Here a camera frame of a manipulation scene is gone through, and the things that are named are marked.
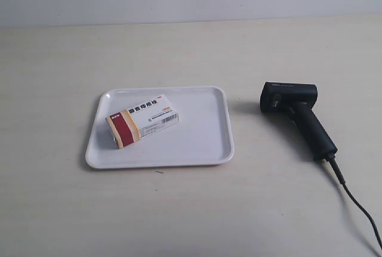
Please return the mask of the white red medicine box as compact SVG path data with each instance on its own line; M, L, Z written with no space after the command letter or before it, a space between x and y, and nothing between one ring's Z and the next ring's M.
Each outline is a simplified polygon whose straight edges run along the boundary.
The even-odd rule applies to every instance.
M178 111L166 95L161 94L134 107L106 118L119 149L179 122Z

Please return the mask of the black handheld barcode scanner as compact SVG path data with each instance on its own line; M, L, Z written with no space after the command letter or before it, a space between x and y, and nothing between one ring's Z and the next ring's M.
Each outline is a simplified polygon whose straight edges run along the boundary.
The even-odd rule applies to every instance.
M282 113L296 125L315 160L332 162L337 147L313 112L318 99L314 84L266 82L260 95L262 113Z

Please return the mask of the white plastic tray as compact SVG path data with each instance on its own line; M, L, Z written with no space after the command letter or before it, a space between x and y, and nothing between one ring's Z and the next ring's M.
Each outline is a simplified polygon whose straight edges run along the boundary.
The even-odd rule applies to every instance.
M161 94L167 96L180 120L119 149L106 118ZM133 169L220 165L234 154L234 143L224 91L216 86L125 88L100 98L85 153L95 169Z

